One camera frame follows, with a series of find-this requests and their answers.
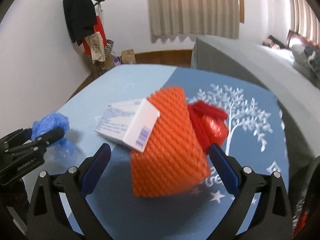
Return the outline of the blue plastic glove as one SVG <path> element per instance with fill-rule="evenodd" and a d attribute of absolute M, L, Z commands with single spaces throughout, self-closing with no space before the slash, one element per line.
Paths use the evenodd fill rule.
<path fill-rule="evenodd" d="M 35 121 L 32 126 L 31 140 L 47 143 L 47 147 L 54 148 L 54 160 L 63 167 L 72 166 L 78 155 L 74 144 L 66 138 L 69 131 L 68 117 L 53 112 Z"/>

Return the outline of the orange foam net large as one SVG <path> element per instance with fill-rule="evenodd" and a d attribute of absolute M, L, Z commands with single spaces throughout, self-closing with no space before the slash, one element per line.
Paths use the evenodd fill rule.
<path fill-rule="evenodd" d="M 184 90 L 162 88 L 147 100 L 161 115 L 145 150 L 130 153 L 133 195 L 153 198 L 188 191 L 210 175 L 210 167 L 193 129 Z"/>

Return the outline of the red plastic bag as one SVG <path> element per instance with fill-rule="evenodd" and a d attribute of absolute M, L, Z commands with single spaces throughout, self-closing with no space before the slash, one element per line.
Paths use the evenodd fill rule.
<path fill-rule="evenodd" d="M 212 144 L 222 146 L 228 137 L 228 114 L 204 101 L 188 104 L 189 117 L 204 153 Z"/>

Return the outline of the white cardboard box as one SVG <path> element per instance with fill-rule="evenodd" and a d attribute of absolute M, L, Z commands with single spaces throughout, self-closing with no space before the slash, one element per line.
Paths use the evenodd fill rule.
<path fill-rule="evenodd" d="M 94 130 L 112 142 L 143 152 L 160 115 L 146 98 L 110 103 Z"/>

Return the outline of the wooden coat rack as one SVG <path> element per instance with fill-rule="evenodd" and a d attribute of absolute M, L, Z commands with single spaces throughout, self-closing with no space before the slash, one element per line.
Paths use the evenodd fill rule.
<path fill-rule="evenodd" d="M 112 50 L 114 42 L 106 38 L 103 21 L 103 9 L 101 4 L 105 0 L 91 0 L 94 8 L 97 23 L 93 26 L 94 34 L 82 40 L 84 53 L 89 61 L 89 70 L 94 78 L 103 75 L 114 67 Z"/>

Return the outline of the striped basket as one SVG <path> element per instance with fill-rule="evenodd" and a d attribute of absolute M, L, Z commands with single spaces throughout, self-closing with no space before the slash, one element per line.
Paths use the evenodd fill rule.
<path fill-rule="evenodd" d="M 105 58 L 109 57 L 113 50 L 114 41 L 107 39 L 104 46 Z"/>

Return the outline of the bed with grey sheet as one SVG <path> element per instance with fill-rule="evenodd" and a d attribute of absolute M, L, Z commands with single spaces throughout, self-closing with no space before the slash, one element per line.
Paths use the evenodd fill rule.
<path fill-rule="evenodd" d="M 270 90 L 283 111 L 289 152 L 319 156 L 319 89 L 273 50 L 240 40 L 199 36 L 191 66 Z"/>

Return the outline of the grey folded quilt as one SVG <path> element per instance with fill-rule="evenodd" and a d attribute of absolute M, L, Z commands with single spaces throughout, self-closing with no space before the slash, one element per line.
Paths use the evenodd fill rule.
<path fill-rule="evenodd" d="M 300 72 L 300 74 L 309 79 L 310 68 L 308 66 L 307 57 L 304 53 L 304 49 L 305 47 L 300 44 L 294 44 L 292 46 L 291 51 L 295 59 L 293 67 L 295 68 L 295 70 Z"/>

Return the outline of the black hanging coat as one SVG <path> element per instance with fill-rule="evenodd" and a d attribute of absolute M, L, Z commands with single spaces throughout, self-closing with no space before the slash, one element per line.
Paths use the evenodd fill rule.
<path fill-rule="evenodd" d="M 67 30 L 71 41 L 82 44 L 82 40 L 95 33 L 97 16 L 92 0 L 63 0 Z"/>

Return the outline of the dark grey towel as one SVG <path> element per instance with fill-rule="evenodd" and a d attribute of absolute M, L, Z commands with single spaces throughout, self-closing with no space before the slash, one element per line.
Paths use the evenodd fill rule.
<path fill-rule="evenodd" d="M 307 57 L 308 66 L 310 68 L 309 81 L 319 88 L 319 72 L 320 72 L 320 51 L 312 45 L 307 45 L 304 49 Z"/>

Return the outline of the black bag beside bed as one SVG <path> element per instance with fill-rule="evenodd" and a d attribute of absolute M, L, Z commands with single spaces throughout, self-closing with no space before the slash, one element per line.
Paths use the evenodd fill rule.
<path fill-rule="evenodd" d="M 263 46 L 267 46 L 272 49 L 285 49 L 286 46 L 283 44 L 283 42 L 279 41 L 277 38 L 275 38 L 272 35 L 269 35 L 267 38 L 263 41 Z"/>

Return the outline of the red wooden headboard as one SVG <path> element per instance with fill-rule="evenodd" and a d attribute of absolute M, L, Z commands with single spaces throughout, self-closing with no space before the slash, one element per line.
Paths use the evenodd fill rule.
<path fill-rule="evenodd" d="M 291 50 L 294 44 L 300 44 L 304 47 L 306 47 L 307 45 L 312 45 L 315 48 L 319 49 L 319 45 L 312 40 L 300 35 L 299 33 L 295 33 L 294 31 L 289 30 L 286 40 L 286 48 Z"/>

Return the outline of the beige right curtain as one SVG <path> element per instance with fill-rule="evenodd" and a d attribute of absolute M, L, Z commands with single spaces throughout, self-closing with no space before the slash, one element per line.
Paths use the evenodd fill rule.
<path fill-rule="evenodd" d="M 319 20 L 306 0 L 290 0 L 291 30 L 319 44 Z"/>

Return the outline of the beige curtain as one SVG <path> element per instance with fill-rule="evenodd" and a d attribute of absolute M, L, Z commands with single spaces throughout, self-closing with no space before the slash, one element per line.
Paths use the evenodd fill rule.
<path fill-rule="evenodd" d="M 306 0 L 290 0 L 291 30 L 319 44 L 319 20 Z"/>
<path fill-rule="evenodd" d="M 238 39 L 243 0 L 148 0 L 153 37 L 213 35 Z"/>

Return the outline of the beige left curtain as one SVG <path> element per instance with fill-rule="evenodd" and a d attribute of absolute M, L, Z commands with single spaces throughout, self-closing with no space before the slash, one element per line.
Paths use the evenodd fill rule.
<path fill-rule="evenodd" d="M 243 0 L 148 0 L 153 37 L 213 35 L 238 39 Z"/>

